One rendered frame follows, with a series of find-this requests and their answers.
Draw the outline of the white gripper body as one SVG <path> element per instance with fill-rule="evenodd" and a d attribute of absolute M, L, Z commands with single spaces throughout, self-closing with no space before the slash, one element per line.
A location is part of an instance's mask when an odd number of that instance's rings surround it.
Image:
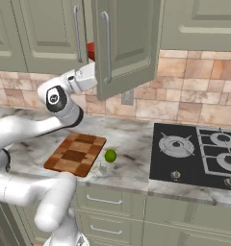
<path fill-rule="evenodd" d="M 89 63 L 75 72 L 74 91 L 87 91 L 97 85 L 95 78 L 95 63 Z"/>

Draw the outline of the red bowl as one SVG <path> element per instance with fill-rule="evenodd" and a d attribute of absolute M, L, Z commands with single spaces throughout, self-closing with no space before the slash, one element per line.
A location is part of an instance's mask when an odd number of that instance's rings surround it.
<path fill-rule="evenodd" d="M 89 42 L 87 44 L 87 49 L 88 49 L 89 59 L 95 62 L 94 42 Z"/>

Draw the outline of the sage green open cabinet door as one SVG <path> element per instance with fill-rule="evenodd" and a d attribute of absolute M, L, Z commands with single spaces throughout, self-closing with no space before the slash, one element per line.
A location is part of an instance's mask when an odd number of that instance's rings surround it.
<path fill-rule="evenodd" d="M 164 0 L 91 0 L 97 98 L 106 100 L 156 76 Z M 107 77 L 106 26 L 110 17 L 112 79 Z"/>

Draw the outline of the sage green closed cabinet door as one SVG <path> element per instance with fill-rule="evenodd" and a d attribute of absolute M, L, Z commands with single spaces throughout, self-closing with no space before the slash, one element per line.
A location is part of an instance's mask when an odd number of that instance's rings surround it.
<path fill-rule="evenodd" d="M 29 73 L 63 74 L 88 63 L 83 0 L 12 0 Z M 82 62 L 77 61 L 73 7 L 79 6 Z"/>

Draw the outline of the checkered wooden cutting board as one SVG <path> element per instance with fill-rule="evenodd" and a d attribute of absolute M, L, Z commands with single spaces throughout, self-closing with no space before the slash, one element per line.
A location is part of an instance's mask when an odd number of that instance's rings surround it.
<path fill-rule="evenodd" d="M 105 137 L 71 133 L 43 167 L 84 178 L 89 174 L 106 141 Z"/>

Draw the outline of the green lime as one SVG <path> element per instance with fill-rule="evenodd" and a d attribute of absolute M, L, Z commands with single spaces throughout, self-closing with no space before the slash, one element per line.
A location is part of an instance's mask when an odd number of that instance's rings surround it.
<path fill-rule="evenodd" d="M 114 162 L 116 160 L 116 151 L 115 150 L 107 150 L 105 153 L 105 161 L 106 162 Z"/>

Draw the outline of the white garlic bulb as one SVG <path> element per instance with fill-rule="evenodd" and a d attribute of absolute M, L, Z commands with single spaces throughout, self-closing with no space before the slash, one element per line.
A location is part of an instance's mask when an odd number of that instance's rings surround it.
<path fill-rule="evenodd" d="M 91 174 L 94 176 L 105 176 L 107 174 L 107 167 L 104 166 L 102 163 L 96 164 L 92 169 L 91 169 Z"/>

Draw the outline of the sage green base cabinet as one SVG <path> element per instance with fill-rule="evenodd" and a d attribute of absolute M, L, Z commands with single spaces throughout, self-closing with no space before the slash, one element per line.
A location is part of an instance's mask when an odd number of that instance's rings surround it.
<path fill-rule="evenodd" d="M 142 246 L 231 246 L 231 209 L 148 196 Z"/>

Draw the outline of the sage green drawer front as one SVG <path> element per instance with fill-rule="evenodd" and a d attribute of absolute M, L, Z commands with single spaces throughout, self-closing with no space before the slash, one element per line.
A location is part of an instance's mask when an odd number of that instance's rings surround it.
<path fill-rule="evenodd" d="M 78 186 L 72 207 L 143 220 L 144 196 L 109 188 Z"/>
<path fill-rule="evenodd" d="M 102 213 L 75 211 L 76 220 L 79 230 L 89 238 L 104 239 L 114 243 L 120 243 L 128 246 L 141 246 L 142 238 L 142 222 L 122 218 L 111 215 L 103 215 Z M 107 234 L 94 231 L 90 228 L 111 230 L 118 232 L 122 230 L 122 234 Z"/>

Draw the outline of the black gas hob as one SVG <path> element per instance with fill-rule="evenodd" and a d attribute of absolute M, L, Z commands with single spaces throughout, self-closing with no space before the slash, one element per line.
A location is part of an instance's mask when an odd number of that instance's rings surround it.
<path fill-rule="evenodd" d="M 231 130 L 155 123 L 149 179 L 231 190 Z"/>

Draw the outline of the grey wall outlet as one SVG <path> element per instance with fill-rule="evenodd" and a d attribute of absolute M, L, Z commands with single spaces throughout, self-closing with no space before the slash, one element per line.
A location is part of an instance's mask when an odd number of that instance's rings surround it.
<path fill-rule="evenodd" d="M 134 90 L 130 89 L 121 94 L 121 104 L 126 106 L 134 105 Z"/>

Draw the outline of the sage green wall cabinet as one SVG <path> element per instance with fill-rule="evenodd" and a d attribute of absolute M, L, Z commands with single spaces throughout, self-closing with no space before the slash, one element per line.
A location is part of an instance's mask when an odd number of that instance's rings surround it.
<path fill-rule="evenodd" d="M 231 0 L 166 0 L 161 48 L 231 52 Z"/>
<path fill-rule="evenodd" d="M 0 71 L 27 71 L 11 0 L 0 0 Z"/>

